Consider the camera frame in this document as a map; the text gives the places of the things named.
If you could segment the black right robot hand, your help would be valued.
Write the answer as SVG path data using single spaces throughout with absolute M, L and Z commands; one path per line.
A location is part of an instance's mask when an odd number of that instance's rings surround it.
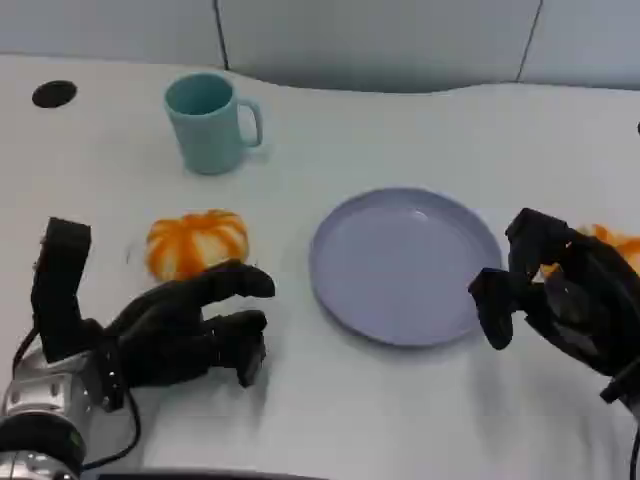
M 610 245 L 524 208 L 506 229 L 505 270 L 468 287 L 489 344 L 505 349 L 513 316 L 569 357 L 613 378 L 639 357 L 639 276 Z

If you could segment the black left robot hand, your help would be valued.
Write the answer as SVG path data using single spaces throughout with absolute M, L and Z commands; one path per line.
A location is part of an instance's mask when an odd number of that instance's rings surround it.
M 245 310 L 205 318 L 204 307 L 234 296 L 272 298 L 273 279 L 238 260 L 154 287 L 106 327 L 81 316 L 77 290 L 91 246 L 89 226 L 49 219 L 31 291 L 34 329 L 47 361 L 91 352 L 130 388 L 189 381 L 212 368 L 254 384 L 266 357 L 265 314 Z

